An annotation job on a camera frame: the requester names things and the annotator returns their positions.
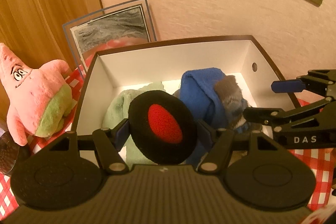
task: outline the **blue fleece cloth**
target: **blue fleece cloth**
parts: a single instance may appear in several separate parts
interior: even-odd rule
[[[224,107],[214,91],[214,85],[225,74],[218,68],[190,70],[182,75],[179,99],[188,107],[195,120],[202,119],[213,128],[226,128]],[[186,159],[186,164],[197,167],[207,151],[197,141],[194,152]]]

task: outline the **ribbed black surface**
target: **ribbed black surface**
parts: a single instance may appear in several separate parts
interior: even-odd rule
[[[109,177],[84,204],[56,212],[21,206],[3,223],[297,224],[309,213],[307,208],[280,213],[249,208],[216,177],[199,175],[188,165],[137,165],[127,175]]]

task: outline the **framed photo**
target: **framed photo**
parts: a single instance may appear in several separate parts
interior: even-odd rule
[[[63,25],[84,78],[95,52],[156,41],[147,0],[131,0],[90,13]]]

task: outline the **wooden door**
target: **wooden door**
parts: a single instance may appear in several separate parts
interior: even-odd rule
[[[100,0],[0,0],[0,42],[31,68],[53,59],[75,63],[62,24],[101,9]],[[9,99],[0,86],[0,126]]]

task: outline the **pink plush starfish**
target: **pink plush starfish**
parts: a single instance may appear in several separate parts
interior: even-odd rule
[[[13,140],[23,146],[26,132],[48,137],[59,131],[72,104],[71,88],[62,77],[68,64],[53,60],[31,69],[4,43],[0,43],[0,63],[1,83],[10,100],[7,126]]]

